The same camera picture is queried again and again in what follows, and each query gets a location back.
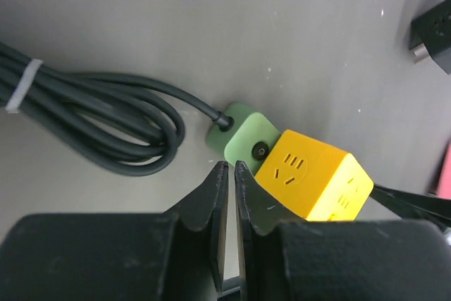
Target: yellow power strip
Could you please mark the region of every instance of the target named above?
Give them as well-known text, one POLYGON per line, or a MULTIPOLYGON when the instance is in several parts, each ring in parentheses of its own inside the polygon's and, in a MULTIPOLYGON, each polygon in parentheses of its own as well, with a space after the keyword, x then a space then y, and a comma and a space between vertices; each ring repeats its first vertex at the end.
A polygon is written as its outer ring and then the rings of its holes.
POLYGON ((308 221, 351 221, 373 181, 354 156, 286 130, 255 175, 259 184, 308 221))

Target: coiled cable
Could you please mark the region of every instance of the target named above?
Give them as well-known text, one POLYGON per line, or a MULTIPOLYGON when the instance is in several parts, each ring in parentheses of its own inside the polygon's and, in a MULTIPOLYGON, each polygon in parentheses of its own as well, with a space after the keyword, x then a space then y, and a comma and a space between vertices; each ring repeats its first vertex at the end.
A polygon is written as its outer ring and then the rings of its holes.
MULTIPOLYGON (((0 42, 2 106, 30 61, 0 42)), ((45 65, 37 71, 20 111, 95 164, 125 176, 148 176, 172 162, 185 138, 180 114, 150 90, 186 102, 223 131, 233 124, 231 117, 158 80, 119 73, 62 73, 45 65)))

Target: gray surface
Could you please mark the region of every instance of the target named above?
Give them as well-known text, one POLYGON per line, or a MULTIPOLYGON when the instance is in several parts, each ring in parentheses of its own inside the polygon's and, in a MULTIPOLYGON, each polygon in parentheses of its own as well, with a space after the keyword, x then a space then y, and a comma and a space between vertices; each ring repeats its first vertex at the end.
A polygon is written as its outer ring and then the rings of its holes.
MULTIPOLYGON (((423 192, 450 136, 451 78, 432 61, 414 65, 405 37, 439 1, 0 0, 0 40, 54 67, 152 75, 218 108, 251 104, 281 130, 351 151, 376 182, 423 192)), ((187 139, 149 178, 93 167, 25 117, 0 113, 0 234, 34 211, 171 206, 218 159, 204 144, 208 120, 176 107, 187 139)), ((389 216, 375 203, 361 213, 389 216)), ((228 227, 231 276, 234 212, 228 227)))

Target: green plug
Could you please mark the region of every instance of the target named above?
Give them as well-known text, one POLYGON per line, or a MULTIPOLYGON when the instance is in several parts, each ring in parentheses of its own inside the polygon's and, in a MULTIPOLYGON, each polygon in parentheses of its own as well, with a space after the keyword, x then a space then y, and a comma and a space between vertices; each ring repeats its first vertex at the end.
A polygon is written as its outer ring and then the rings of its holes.
POLYGON ((231 165, 241 160, 255 174, 273 149, 280 132, 260 112, 236 102, 224 112, 234 120, 226 132, 214 125, 206 135, 206 143, 231 165))

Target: socket holes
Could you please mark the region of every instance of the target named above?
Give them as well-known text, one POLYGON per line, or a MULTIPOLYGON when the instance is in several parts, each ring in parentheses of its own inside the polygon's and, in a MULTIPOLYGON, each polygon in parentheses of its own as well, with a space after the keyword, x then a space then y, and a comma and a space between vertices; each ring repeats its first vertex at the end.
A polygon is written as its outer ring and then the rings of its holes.
MULTIPOLYGON (((354 178, 352 178, 351 180, 349 180, 349 181, 347 182, 347 184, 350 185, 350 184, 352 183, 352 181, 354 181, 354 178)), ((355 184, 355 191, 356 191, 356 192, 359 191, 359 185, 358 185, 358 183, 355 184)))
POLYGON ((297 164, 296 169, 301 168, 303 162, 304 162, 304 160, 301 159, 301 161, 299 161, 299 163, 297 164))
POLYGON ((448 20, 451 20, 451 12, 444 14, 443 16, 438 17, 433 21, 434 26, 439 27, 442 24, 445 24, 448 20))
POLYGON ((349 199, 346 197, 346 195, 341 194, 340 199, 338 199, 338 203, 341 205, 341 207, 343 207, 344 209, 346 209, 347 205, 350 204, 349 199))

